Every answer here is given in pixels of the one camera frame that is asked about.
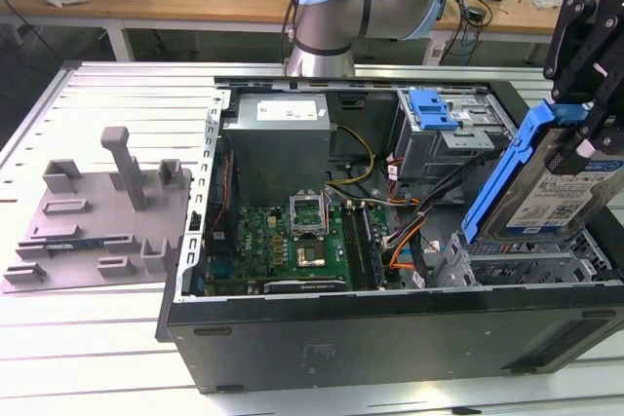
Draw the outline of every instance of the sticker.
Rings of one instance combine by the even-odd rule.
[[[624,161],[591,161],[578,175],[544,174],[507,228],[522,234],[537,234],[567,226],[592,200],[592,189],[612,178],[622,167]]]
[[[54,244],[46,246],[47,250],[66,250],[68,248],[74,248],[74,246],[72,244]]]
[[[450,116],[455,120],[460,121],[472,121],[470,113],[468,111],[451,111]]]
[[[258,121],[316,121],[314,101],[261,101],[257,104]]]
[[[388,178],[394,181],[399,180],[399,169],[396,166],[388,167]]]
[[[429,247],[423,250],[424,253],[440,253],[440,243],[438,241],[432,241],[429,243]]]
[[[413,271],[413,274],[411,275],[411,282],[418,289],[422,289],[423,287],[425,287],[425,280],[415,270]]]

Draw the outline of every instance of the wooden table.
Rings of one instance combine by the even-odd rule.
[[[32,24],[104,28],[117,60],[132,60],[127,29],[277,32],[289,0],[89,0],[62,9],[44,0],[10,1]],[[550,42],[558,9],[538,11],[528,0],[488,3],[493,20],[483,33],[484,40]],[[457,5],[448,2],[443,17],[429,34],[431,41],[425,63],[439,64],[458,21]],[[0,23],[21,21],[0,3]]]

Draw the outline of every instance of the blue drive latch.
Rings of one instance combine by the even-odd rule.
[[[541,130],[553,123],[556,126],[574,126],[582,123],[587,111],[576,104],[549,104],[543,100],[530,109],[516,136],[481,189],[477,200],[464,217],[461,227],[468,243],[473,243],[486,220],[492,215],[499,196],[515,180],[523,166],[530,160],[541,141]]]
[[[459,124],[449,115],[449,106],[433,90],[410,90],[409,107],[424,131],[456,131]]]

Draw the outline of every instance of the metal workbench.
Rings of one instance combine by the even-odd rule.
[[[195,169],[214,74],[280,75],[275,65],[84,63],[62,70],[0,152],[0,269],[14,258],[45,189],[50,159],[113,170],[99,146],[125,125],[142,168],[163,158]],[[536,69],[359,67],[362,76],[510,81],[528,104],[548,94]],[[624,218],[620,199],[611,207]],[[173,344],[153,338],[163,284],[0,296],[0,414],[311,415],[624,414],[624,334],[553,375],[201,396]],[[410,352],[417,353],[417,343]]]

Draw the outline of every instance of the desk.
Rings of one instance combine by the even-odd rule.
[[[358,66],[356,72],[505,80],[529,104],[550,89],[537,69]],[[109,152],[90,148],[98,146],[103,127],[123,124],[142,168],[178,158],[195,170],[207,112],[197,98],[207,95],[211,77],[281,73],[278,65],[199,63],[101,62],[62,70],[0,153],[0,271],[45,189],[41,174],[49,159],[74,158],[84,171],[114,170]],[[94,95],[108,99],[102,105]],[[141,408],[164,416],[407,415],[456,406],[517,416],[624,413],[622,332],[553,375],[202,397],[175,346],[153,338],[163,287],[0,295],[0,414],[108,416]]]
[[[126,30],[130,28],[190,31],[279,32],[289,0],[89,0],[59,9],[44,0],[10,0],[32,24],[99,27],[108,31],[117,60],[133,60]],[[528,0],[489,2],[494,13],[485,41],[548,43],[558,9],[535,10]],[[448,2],[429,34],[426,64],[439,64],[446,41],[459,22]],[[0,2],[0,23],[20,24]]]

